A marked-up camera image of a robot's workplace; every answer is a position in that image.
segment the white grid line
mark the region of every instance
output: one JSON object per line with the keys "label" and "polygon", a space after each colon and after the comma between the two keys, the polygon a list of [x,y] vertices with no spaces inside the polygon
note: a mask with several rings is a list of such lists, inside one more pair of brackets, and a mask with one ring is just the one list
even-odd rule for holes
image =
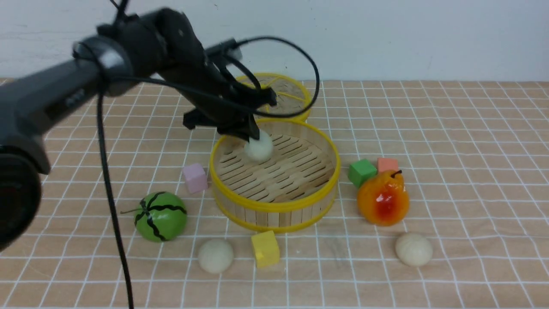
{"label": "white grid line", "polygon": [[[471,137],[471,139],[473,139],[473,137],[471,136],[471,134],[470,134],[470,132],[469,132],[468,130],[467,130],[467,133],[469,134],[469,136]],[[473,143],[473,145],[475,146],[475,148],[477,148],[477,151],[478,151],[479,153],[481,153],[480,149],[477,147],[477,144]],[[481,158],[482,158],[482,160],[484,161],[484,164],[486,164],[486,166],[488,166],[488,163],[486,162],[486,159],[484,158],[484,156],[481,156]],[[494,174],[492,173],[492,171],[491,171],[490,169],[488,169],[488,171],[490,172],[490,175],[491,175],[494,179],[496,179],[496,177],[494,176]],[[467,175],[467,178],[468,178],[469,181],[470,181],[470,176],[469,176],[469,174],[466,173],[466,175]],[[477,195],[478,197],[480,197],[480,195],[479,195],[479,193],[478,193],[478,191],[477,191],[477,189],[476,189],[475,186],[473,186],[473,190],[475,191],[476,195]],[[488,212],[488,209],[486,208],[486,205],[485,205],[484,201],[483,201],[481,198],[479,199],[479,201],[480,201],[480,203],[483,205],[484,210],[486,211],[486,213],[489,213],[489,212]],[[496,224],[494,223],[494,221],[492,220],[492,218],[490,218],[490,222],[492,223],[492,226],[494,227],[494,230],[497,232]],[[472,244],[474,250],[477,251],[477,248],[474,246],[474,244],[473,244],[472,242],[471,242],[471,244]],[[504,248],[505,248],[505,252],[506,252],[507,255],[509,256],[509,250],[507,249],[507,245],[505,244],[505,242],[503,243],[503,246],[504,246]],[[480,259],[480,262],[481,262],[481,264],[483,265],[483,269],[484,269],[484,262],[482,261],[482,259]],[[530,302],[530,306],[533,307],[533,303],[532,303],[532,300],[530,299],[530,296],[528,295],[528,291],[527,291],[526,288],[524,287],[524,284],[520,281],[520,276],[518,275],[517,270],[515,269],[515,266],[514,266],[513,262],[511,261],[511,258],[509,258],[509,262],[511,263],[511,268],[513,269],[513,272],[514,272],[515,276],[517,276],[517,279],[519,280],[519,284],[521,285],[522,289],[524,290],[525,295],[526,295],[527,298],[528,298],[528,301]],[[498,304],[497,304],[497,298],[495,297],[495,295],[493,295],[493,297],[494,297],[494,301],[496,302],[496,306],[498,306]]]}

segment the white ball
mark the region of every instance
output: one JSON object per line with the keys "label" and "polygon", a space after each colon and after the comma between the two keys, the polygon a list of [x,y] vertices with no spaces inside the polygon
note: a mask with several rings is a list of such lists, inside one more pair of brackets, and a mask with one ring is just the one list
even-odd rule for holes
{"label": "white ball", "polygon": [[198,265],[210,274],[224,272],[233,260],[233,247],[225,239],[210,239],[198,251]]}
{"label": "white ball", "polygon": [[408,266],[419,267],[427,264],[433,257],[430,241],[416,233],[404,233],[396,240],[396,255]]}
{"label": "white ball", "polygon": [[259,130],[259,140],[250,138],[250,141],[244,146],[244,153],[250,160],[262,163],[271,158],[274,148],[273,140],[269,134]]}

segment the toy watermelon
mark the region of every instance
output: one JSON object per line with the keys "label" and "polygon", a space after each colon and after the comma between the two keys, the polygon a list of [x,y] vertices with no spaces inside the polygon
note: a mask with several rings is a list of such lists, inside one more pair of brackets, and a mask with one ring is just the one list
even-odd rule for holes
{"label": "toy watermelon", "polygon": [[155,192],[139,202],[141,209],[134,224],[143,238],[154,241],[172,240],[187,225],[187,209],[183,201],[169,192]]}

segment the yellow rim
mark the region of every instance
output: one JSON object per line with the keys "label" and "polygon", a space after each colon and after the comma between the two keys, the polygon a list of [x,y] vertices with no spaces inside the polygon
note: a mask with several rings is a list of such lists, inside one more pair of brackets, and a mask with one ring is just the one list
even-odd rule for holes
{"label": "yellow rim", "polygon": [[[284,80],[287,80],[289,82],[291,82],[292,84],[294,84],[297,88],[299,88],[299,90],[301,90],[301,92],[303,93],[303,96],[305,97],[303,99],[303,107],[307,107],[309,106],[312,102],[311,102],[311,99],[312,99],[312,96],[311,94],[309,93],[309,91],[307,90],[307,88],[305,88],[305,86],[303,86],[302,83],[298,82],[297,80],[291,78],[291,77],[288,77],[288,76],[285,76],[285,75],[282,75],[282,74],[276,74],[276,73],[254,73],[254,75],[259,78],[259,77],[262,77],[262,76],[271,76],[271,77],[274,77],[275,79],[272,80],[271,82],[269,82],[266,86],[269,86],[271,85],[274,81],[276,81],[277,79],[284,79]],[[243,79],[246,79],[248,78],[246,75],[243,75],[243,76],[239,76],[236,78],[236,80],[238,81],[241,81]],[[296,116],[296,117],[292,117],[292,119],[297,119],[299,121],[302,121],[304,122],[305,120],[307,120],[307,118],[309,117],[309,114],[311,113],[311,109],[307,110],[305,113],[299,115],[299,116]]]}
{"label": "yellow rim", "polygon": [[248,223],[248,222],[245,222],[245,221],[242,221],[242,220],[238,219],[237,217],[233,216],[233,214],[231,214],[228,210],[225,209],[225,207],[217,199],[217,196],[214,192],[214,200],[215,200],[219,210],[221,210],[221,212],[227,218],[229,218],[229,220],[231,220],[232,222],[235,222],[236,224],[240,225],[241,227],[243,227],[245,229],[249,229],[249,230],[252,230],[252,231],[258,231],[258,232],[264,232],[264,231],[270,231],[271,230],[271,231],[273,231],[277,234],[292,233],[292,232],[295,232],[295,231],[298,231],[298,230],[308,228],[311,225],[317,223],[320,219],[322,219],[330,211],[330,209],[332,209],[332,206],[333,206],[334,201],[335,201],[335,196],[336,195],[334,194],[334,197],[332,198],[332,200],[328,204],[328,207],[326,207],[326,209],[321,211],[320,214],[317,215],[316,217],[314,217],[314,218],[312,218],[308,221],[305,221],[303,223],[299,223],[299,224],[292,225],[292,226],[289,226],[289,227],[282,227],[282,228],[278,227],[277,228],[277,227],[262,227],[262,226],[251,224],[251,223]]}
{"label": "yellow rim", "polygon": [[328,194],[330,190],[336,185],[339,179],[339,172],[341,169],[341,160],[339,158],[338,149],[335,146],[335,144],[322,131],[318,130],[317,128],[315,128],[314,126],[308,123],[301,122],[297,119],[262,118],[257,120],[258,124],[265,123],[265,122],[286,122],[286,123],[293,123],[295,125],[302,125],[320,134],[326,141],[328,141],[328,143],[330,144],[330,147],[332,148],[332,151],[334,151],[335,153],[334,174],[332,175],[332,177],[330,177],[330,180],[328,181],[328,183],[326,183],[324,187],[322,187],[320,190],[316,191],[315,193],[309,195],[308,197],[304,197],[300,200],[296,200],[292,202],[267,203],[267,202],[248,200],[247,198],[242,197],[234,193],[233,191],[231,191],[217,176],[217,171],[215,170],[215,164],[214,164],[214,156],[220,144],[225,140],[225,138],[227,138],[226,136],[222,136],[215,144],[214,149],[212,150],[212,153],[210,155],[210,171],[211,171],[210,174],[211,174],[212,182],[214,183],[214,185],[221,191],[221,193],[223,193],[223,195],[227,196],[231,201],[235,202],[236,204],[239,204],[240,206],[247,209],[253,209],[255,211],[261,211],[261,212],[289,212],[289,211],[310,206],[313,203],[316,203],[321,199],[323,199],[326,196],[326,194]]}

